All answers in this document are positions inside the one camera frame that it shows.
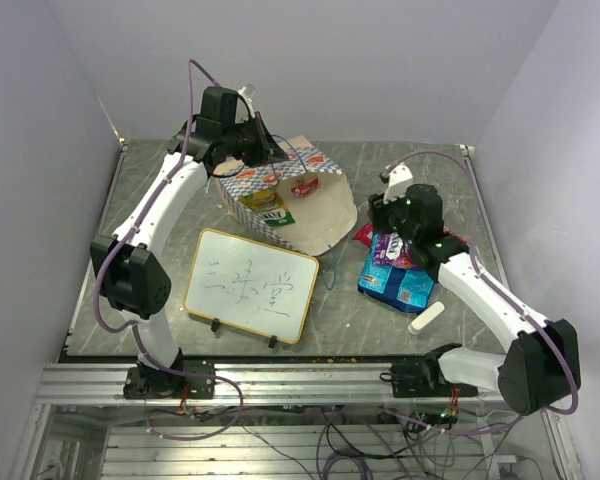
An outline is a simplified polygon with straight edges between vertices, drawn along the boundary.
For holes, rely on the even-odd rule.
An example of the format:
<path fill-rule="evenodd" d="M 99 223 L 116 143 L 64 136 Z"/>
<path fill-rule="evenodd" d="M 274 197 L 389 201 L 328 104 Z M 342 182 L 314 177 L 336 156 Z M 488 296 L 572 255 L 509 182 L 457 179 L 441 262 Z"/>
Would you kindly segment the purple snack packet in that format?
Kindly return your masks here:
<path fill-rule="evenodd" d="M 397 233 L 375 233 L 371 243 L 372 264 L 404 270 L 417 269 L 411 247 Z"/>

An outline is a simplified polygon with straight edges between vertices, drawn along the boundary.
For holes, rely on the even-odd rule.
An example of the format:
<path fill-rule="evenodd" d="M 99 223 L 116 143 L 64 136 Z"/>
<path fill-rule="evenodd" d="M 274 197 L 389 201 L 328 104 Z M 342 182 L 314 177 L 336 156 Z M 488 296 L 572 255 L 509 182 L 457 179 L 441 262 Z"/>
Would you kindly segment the pink snack packet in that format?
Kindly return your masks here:
<path fill-rule="evenodd" d="M 456 233 L 454 233 L 453 231 L 449 230 L 448 228 L 444 228 L 444 232 L 446 234 L 452 235 L 456 238 L 458 238 L 459 240 L 461 240 L 465 245 L 468 244 L 467 240 L 464 239 L 463 237 L 457 235 Z M 371 248 L 371 243 L 372 243 L 372 238 L 373 238 L 373 228 L 372 228 L 372 224 L 371 223 L 367 223 L 365 224 L 353 237 L 354 240 L 358 240 L 360 241 L 363 245 L 365 245 L 367 248 Z"/>

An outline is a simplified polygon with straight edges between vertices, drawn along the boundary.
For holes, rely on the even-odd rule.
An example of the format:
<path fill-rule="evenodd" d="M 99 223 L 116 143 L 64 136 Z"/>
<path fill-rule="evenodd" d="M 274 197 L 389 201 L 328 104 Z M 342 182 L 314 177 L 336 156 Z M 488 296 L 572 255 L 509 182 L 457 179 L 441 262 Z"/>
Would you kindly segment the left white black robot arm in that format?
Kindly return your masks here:
<path fill-rule="evenodd" d="M 192 196 L 227 159 L 255 168 L 288 158 L 254 109 L 253 95 L 250 85 L 207 87 L 200 108 L 170 139 L 140 203 L 112 235 L 98 234 L 90 245 L 96 322 L 111 334 L 132 331 L 140 378 L 162 397 L 176 395 L 184 383 L 182 351 L 165 312 L 172 282 L 160 258 L 169 234 Z"/>

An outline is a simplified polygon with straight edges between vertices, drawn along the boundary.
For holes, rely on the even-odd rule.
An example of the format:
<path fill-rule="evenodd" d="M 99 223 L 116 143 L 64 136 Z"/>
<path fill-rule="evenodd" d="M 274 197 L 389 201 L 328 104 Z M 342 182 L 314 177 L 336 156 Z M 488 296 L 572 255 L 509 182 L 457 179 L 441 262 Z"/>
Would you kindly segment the small red candy packet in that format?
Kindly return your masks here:
<path fill-rule="evenodd" d="M 295 177 L 290 191 L 294 198 L 302 199 L 311 195 L 318 188 L 319 179 L 317 177 Z"/>

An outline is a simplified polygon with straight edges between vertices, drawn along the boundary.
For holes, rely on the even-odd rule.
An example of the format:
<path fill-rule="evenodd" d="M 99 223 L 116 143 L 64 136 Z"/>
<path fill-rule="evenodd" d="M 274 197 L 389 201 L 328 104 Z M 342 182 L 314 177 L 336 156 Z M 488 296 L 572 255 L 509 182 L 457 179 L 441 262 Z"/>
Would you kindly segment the teal snack packet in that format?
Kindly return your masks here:
<path fill-rule="evenodd" d="M 434 281 L 423 271 L 373 265 L 367 262 L 357 290 L 404 313 L 420 313 L 429 304 Z"/>

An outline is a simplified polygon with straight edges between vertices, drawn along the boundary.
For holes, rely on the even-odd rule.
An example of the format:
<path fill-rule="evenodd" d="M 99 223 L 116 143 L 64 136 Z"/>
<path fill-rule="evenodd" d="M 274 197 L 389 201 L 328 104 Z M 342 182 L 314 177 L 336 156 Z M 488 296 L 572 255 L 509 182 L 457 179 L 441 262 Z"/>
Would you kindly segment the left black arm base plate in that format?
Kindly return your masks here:
<path fill-rule="evenodd" d="M 128 370 L 123 386 L 127 400 L 175 399 L 187 395 L 192 399 L 211 399 L 215 381 L 211 375 L 215 369 L 202 361 L 183 361 L 177 364 L 186 373 L 202 374 L 202 377 L 183 377 L 155 369 L 138 362 Z"/>

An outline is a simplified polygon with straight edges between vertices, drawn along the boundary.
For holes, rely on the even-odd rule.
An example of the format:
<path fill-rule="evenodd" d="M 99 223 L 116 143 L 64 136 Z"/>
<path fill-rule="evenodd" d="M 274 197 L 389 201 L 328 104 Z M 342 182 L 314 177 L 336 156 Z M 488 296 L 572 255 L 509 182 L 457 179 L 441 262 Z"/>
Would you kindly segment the green snack packet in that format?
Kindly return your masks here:
<path fill-rule="evenodd" d="M 245 195 L 239 202 L 270 227 L 283 227 L 295 223 L 289 208 L 275 189 L 268 188 Z"/>

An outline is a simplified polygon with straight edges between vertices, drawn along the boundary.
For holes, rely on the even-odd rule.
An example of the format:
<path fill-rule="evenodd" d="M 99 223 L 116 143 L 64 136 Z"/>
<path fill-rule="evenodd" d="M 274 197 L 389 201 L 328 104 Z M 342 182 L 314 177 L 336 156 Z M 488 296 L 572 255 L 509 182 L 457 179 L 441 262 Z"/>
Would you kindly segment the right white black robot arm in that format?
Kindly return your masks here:
<path fill-rule="evenodd" d="M 420 373 L 430 394 L 445 394 L 455 384 L 497 392 L 517 414 L 555 410 L 558 401 L 579 402 L 581 374 L 577 332 L 565 319 L 551 321 L 507 290 L 474 257 L 470 247 L 444 226 L 443 202 L 428 184 L 409 186 L 404 195 L 368 199 L 377 233 L 395 234 L 410 248 L 411 259 L 435 283 L 453 293 L 488 327 L 503 351 L 491 354 L 445 345 L 427 355 Z"/>

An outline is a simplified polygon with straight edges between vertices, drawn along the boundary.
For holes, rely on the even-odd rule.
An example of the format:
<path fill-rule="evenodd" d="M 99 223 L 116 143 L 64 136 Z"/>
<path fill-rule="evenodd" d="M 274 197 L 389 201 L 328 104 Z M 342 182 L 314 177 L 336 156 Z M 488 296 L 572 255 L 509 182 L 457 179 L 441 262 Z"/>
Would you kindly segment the blue checkered paper bag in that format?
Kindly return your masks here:
<path fill-rule="evenodd" d="M 239 160 L 228 159 L 215 171 L 221 197 L 234 218 L 268 241 L 314 257 L 332 253 L 358 217 L 346 174 L 305 137 L 276 139 L 289 160 L 247 167 Z M 295 177 L 317 177 L 319 188 L 306 198 L 294 198 L 290 189 Z M 270 227 L 239 202 L 245 195 L 268 188 L 280 194 L 295 219 L 294 224 Z"/>

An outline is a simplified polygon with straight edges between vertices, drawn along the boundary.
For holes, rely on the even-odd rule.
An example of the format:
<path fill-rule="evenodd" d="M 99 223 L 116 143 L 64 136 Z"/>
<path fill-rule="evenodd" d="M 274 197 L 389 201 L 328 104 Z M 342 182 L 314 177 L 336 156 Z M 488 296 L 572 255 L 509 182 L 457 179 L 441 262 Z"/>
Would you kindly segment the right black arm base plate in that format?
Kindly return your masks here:
<path fill-rule="evenodd" d="M 411 356 L 393 363 L 379 379 L 391 385 L 394 398 L 476 397 L 478 389 L 466 384 L 452 384 L 443 378 L 438 362 L 424 356 Z"/>

